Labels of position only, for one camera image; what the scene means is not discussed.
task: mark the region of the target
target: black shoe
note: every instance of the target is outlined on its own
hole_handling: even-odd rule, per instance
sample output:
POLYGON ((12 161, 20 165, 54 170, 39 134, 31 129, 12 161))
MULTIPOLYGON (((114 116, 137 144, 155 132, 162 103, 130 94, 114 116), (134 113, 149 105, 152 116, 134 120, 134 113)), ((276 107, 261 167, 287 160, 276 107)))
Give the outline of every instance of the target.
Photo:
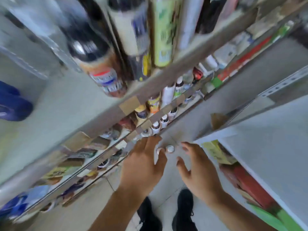
POLYGON ((193 195, 188 189, 183 189, 177 198, 177 212, 172 220, 173 231, 197 230, 192 221, 193 195))
POLYGON ((154 215, 152 211, 152 204, 148 197, 144 199, 142 204, 137 210, 137 214, 140 217, 140 223, 143 223, 141 230, 155 230, 162 231, 163 225, 161 221, 154 215))

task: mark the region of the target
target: left hand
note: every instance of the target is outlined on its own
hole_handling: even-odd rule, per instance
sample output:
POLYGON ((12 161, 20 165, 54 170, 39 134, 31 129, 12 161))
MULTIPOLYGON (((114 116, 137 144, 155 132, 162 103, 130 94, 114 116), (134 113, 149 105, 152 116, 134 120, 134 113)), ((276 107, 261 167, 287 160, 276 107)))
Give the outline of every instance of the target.
POLYGON ((117 191, 129 193, 141 202, 149 195, 163 176, 167 163, 165 152, 161 150, 154 164, 154 148, 161 139, 160 136, 150 136, 138 140, 123 162, 117 191))

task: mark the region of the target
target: right hand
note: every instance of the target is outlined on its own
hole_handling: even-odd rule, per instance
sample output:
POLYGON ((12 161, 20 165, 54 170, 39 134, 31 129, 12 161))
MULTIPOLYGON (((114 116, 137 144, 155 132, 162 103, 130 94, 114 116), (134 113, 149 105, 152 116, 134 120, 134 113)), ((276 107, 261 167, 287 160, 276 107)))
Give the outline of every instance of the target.
POLYGON ((207 205, 219 202, 225 192, 215 166, 198 144, 182 142, 182 146, 191 159, 191 170, 188 171, 184 160, 179 156, 177 158, 176 166, 183 182, 207 205))

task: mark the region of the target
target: hand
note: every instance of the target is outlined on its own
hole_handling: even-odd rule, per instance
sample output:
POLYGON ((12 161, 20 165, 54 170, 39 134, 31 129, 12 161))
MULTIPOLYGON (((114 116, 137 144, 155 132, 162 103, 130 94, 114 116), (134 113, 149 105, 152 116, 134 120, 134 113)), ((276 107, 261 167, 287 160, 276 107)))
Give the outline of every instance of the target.
POLYGON ((135 144, 123 162, 117 191, 130 193, 141 202, 149 195, 163 176, 167 163, 165 152, 161 150, 154 164, 154 148, 160 140, 160 136, 144 137, 135 144))
POLYGON ((183 182, 207 205, 220 201, 224 194, 215 166, 198 144, 182 142, 183 149, 190 156, 191 170, 188 171, 183 159, 178 157, 177 168, 183 182))

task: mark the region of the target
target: green packaging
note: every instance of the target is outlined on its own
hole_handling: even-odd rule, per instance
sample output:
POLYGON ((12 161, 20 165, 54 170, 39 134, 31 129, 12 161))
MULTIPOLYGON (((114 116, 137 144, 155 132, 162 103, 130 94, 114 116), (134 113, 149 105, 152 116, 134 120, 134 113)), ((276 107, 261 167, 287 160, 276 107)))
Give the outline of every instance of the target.
POLYGON ((182 0, 153 0, 153 58, 157 67, 167 66, 172 62, 173 45, 179 22, 182 0))

